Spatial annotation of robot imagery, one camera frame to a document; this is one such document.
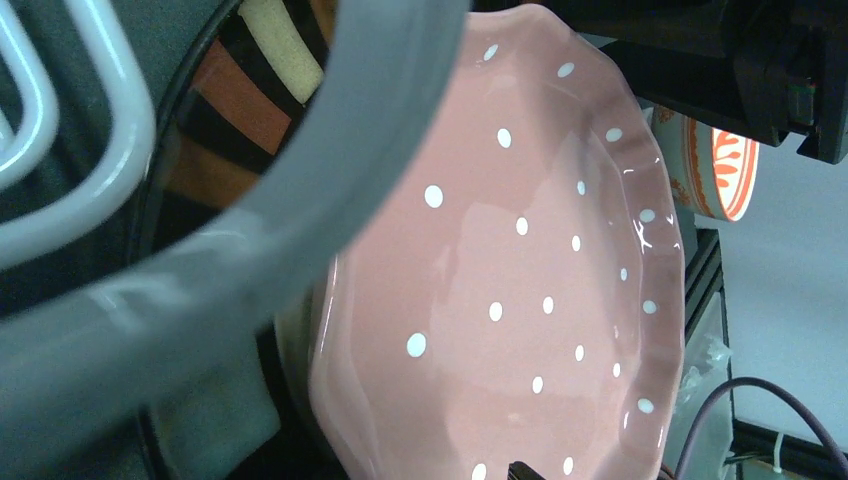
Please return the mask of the dark striped plate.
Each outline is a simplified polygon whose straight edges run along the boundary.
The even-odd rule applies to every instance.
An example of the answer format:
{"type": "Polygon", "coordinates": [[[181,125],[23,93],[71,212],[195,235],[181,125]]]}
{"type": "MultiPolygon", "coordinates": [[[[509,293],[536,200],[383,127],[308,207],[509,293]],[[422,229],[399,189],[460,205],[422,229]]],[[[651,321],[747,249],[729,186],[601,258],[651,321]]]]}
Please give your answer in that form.
{"type": "MultiPolygon", "coordinates": [[[[287,146],[319,88],[334,1],[226,1],[160,104],[153,172],[129,259],[141,260],[235,203],[287,146]]],[[[139,416],[152,479],[306,478],[323,460],[292,401],[272,323],[139,416]]]]}

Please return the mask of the pink polka dot plate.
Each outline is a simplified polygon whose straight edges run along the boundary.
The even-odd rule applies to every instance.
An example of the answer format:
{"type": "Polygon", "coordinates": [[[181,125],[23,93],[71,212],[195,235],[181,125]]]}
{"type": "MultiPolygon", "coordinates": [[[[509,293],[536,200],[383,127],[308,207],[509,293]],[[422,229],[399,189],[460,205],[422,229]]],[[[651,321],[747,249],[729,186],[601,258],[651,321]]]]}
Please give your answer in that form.
{"type": "Polygon", "coordinates": [[[542,6],[472,13],[426,141],[330,269],[313,412],[353,479],[653,479],[684,267],[615,64],[542,6]]]}

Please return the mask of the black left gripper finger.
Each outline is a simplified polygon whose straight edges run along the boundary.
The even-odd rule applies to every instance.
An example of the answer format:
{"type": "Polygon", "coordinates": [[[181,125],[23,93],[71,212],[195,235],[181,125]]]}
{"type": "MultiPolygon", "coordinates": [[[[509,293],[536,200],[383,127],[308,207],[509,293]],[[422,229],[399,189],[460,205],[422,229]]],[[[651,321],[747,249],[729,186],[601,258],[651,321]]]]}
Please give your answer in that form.
{"type": "Polygon", "coordinates": [[[508,467],[508,480],[544,480],[535,470],[529,467],[526,463],[516,461],[512,462],[508,467]]]}

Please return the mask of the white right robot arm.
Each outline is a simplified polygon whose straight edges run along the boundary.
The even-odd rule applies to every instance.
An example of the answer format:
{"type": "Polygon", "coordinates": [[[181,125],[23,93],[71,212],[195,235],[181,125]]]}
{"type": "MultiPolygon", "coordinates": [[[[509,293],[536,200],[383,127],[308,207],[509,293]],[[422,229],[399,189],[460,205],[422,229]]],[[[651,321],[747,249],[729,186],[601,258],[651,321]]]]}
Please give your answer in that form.
{"type": "Polygon", "coordinates": [[[551,1],[607,39],[633,92],[707,125],[837,164],[847,155],[843,1],[551,1]]]}

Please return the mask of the white wire dish rack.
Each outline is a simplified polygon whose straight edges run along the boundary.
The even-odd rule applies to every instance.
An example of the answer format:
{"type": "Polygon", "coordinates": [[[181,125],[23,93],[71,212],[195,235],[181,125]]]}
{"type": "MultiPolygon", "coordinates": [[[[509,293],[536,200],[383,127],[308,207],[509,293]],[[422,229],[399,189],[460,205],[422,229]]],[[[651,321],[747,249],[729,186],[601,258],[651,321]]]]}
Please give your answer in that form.
{"type": "Polygon", "coordinates": [[[316,100],[257,186],[163,252],[3,320],[4,478],[62,466],[254,343],[404,172],[468,8],[344,2],[316,100]]]}

